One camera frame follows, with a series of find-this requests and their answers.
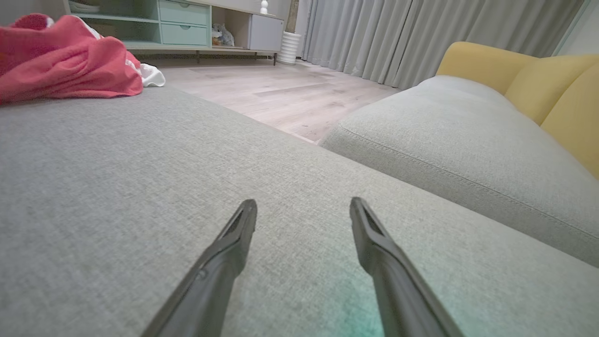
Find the red cloth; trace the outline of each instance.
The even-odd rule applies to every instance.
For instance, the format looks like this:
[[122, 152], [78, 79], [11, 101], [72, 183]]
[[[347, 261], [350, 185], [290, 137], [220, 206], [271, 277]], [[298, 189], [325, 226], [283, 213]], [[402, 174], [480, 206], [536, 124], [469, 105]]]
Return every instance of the red cloth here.
[[0, 104], [39, 97], [133, 96], [143, 90], [140, 62], [113, 37], [96, 38], [65, 15], [47, 27], [31, 14], [0, 27]]

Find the gray curtain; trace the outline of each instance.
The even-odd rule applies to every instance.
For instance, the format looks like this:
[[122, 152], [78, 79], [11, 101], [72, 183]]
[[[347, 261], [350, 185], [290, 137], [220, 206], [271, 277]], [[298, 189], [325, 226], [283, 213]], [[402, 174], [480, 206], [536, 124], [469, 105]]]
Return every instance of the gray curtain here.
[[407, 89], [450, 44], [550, 56], [583, 0], [313, 0], [302, 59]]

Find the mint green drawer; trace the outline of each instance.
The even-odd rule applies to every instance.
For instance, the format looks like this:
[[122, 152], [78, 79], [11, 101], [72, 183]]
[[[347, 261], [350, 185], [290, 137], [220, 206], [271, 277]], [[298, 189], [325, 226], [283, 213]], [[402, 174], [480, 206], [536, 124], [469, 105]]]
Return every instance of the mint green drawer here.
[[207, 6], [182, 4], [181, 2], [164, 0], [160, 0], [158, 6], [160, 7], [161, 21], [208, 25], [210, 10]]
[[208, 29], [186, 25], [166, 25], [161, 23], [162, 43], [198, 44], [208, 46]]

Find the wooden floor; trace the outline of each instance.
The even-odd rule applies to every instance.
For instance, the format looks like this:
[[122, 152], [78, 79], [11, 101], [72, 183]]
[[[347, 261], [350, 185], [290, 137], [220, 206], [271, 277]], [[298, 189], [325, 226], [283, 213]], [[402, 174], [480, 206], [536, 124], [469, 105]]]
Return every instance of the wooden floor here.
[[201, 97], [310, 142], [350, 112], [398, 92], [329, 68], [266, 59], [163, 59], [167, 85]]

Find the yellow sofa backrest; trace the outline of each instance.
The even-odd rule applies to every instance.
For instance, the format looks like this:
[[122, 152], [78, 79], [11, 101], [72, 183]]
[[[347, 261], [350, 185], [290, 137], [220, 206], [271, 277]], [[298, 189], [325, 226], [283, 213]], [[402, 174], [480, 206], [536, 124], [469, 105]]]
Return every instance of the yellow sofa backrest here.
[[473, 80], [503, 94], [599, 179], [599, 55], [534, 58], [455, 42], [437, 75]]
[[518, 72], [505, 96], [541, 125], [570, 85], [597, 62], [599, 55], [536, 59]]
[[541, 128], [599, 179], [599, 63], [568, 87]]

